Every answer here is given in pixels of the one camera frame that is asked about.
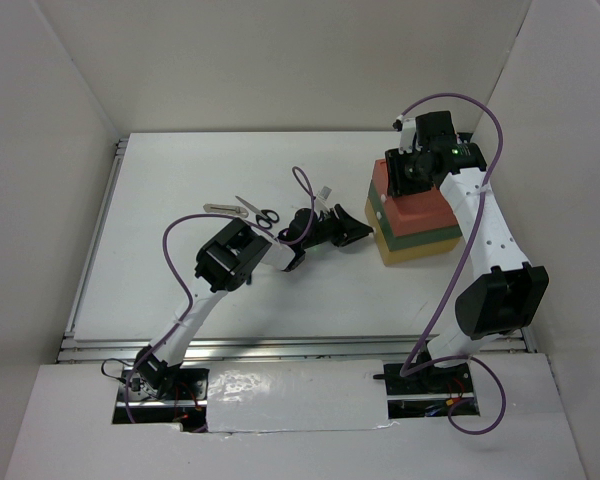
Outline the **yellow bottom drawer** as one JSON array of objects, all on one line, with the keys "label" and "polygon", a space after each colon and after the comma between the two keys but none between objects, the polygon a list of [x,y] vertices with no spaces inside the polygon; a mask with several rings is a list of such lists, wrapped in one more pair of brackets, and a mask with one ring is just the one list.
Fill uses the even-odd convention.
[{"label": "yellow bottom drawer", "polygon": [[460,242],[460,238],[457,237],[453,239],[441,240],[432,243],[422,243],[412,247],[396,248],[391,250],[369,199],[366,200],[365,215],[371,227],[374,229],[374,240],[385,266],[391,266],[409,260],[448,253],[452,251]]}]

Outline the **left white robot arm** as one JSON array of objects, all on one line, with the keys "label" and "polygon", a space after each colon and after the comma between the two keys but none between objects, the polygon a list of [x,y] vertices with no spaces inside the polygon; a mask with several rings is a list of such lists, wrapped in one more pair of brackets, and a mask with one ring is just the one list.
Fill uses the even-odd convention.
[{"label": "left white robot arm", "polygon": [[277,236],[272,235],[271,228],[279,217],[269,217],[269,213],[265,210],[254,224],[231,219],[197,253],[190,283],[174,275],[185,292],[185,301],[165,331],[137,354],[132,367],[152,397],[164,399],[173,394],[191,340],[220,300],[247,283],[258,265],[290,272],[304,261],[311,247],[322,243],[344,247],[373,233],[370,226],[339,204],[320,213],[312,208],[297,210],[289,226]]}]

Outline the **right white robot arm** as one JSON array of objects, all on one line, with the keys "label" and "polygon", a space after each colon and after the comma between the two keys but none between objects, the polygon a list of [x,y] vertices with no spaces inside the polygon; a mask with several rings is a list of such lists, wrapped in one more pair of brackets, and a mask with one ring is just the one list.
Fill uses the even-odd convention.
[{"label": "right white robot arm", "polygon": [[459,140],[450,112],[399,116],[394,127],[401,139],[385,153],[389,196],[437,189],[458,221],[466,242],[462,258],[473,270],[472,283],[455,300],[454,323],[416,358],[418,385],[435,392],[449,381],[450,368],[531,323],[549,277],[515,242],[487,178],[489,165],[477,144]]}]

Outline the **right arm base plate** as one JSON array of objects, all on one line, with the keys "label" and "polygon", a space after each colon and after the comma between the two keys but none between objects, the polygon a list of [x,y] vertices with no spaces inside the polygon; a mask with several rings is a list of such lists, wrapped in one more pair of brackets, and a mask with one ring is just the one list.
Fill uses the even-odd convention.
[{"label": "right arm base plate", "polygon": [[426,367],[408,377],[399,375],[401,365],[387,363],[372,378],[384,384],[391,399],[439,399],[452,395],[464,396],[474,391],[472,378],[466,364],[440,369]]}]

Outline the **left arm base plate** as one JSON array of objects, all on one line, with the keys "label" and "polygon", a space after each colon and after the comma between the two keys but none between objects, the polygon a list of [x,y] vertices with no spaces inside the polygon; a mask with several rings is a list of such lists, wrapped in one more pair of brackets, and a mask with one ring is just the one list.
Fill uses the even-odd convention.
[{"label": "left arm base plate", "polygon": [[209,373],[206,368],[185,368],[177,374],[173,386],[162,394],[158,394],[146,382],[134,376],[128,394],[129,404],[131,407],[149,405],[203,407],[207,402]]}]

